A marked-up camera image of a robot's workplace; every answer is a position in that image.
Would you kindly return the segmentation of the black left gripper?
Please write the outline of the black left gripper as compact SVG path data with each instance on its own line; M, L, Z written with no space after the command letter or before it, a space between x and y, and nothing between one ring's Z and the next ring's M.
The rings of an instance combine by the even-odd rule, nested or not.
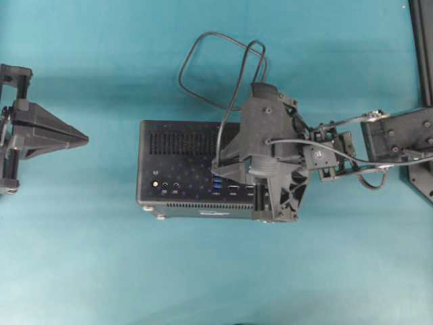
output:
M16 100L1 109L1 195L18 191L20 159L77 148L89 142L84 133L26 100L31 78L30 68L1 64L1 93L4 86L16 88ZM19 125L14 126L14 114Z

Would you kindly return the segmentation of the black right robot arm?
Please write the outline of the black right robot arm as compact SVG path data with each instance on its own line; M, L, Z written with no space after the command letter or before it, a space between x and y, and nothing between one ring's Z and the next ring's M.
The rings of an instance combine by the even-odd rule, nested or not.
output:
M409 182L432 198L432 109L355 117L367 160L357 158L352 137L338 132L345 121L308 126L297 102L266 83L254 83L241 107L240 130L227 144L216 144L212 172L253 188L252 218L295 221L309 179L355 176L368 186L367 173L386 177L392 167L406 167Z

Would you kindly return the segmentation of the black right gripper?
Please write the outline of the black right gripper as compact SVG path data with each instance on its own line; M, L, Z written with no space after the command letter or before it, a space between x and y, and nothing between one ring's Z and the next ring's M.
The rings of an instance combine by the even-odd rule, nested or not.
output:
M291 222L298 217L299 200L290 193L293 172L301 168L294 118L273 85L253 83L242 104L240 134L212 162L212 173L225 179L247 179L254 185L253 218Z

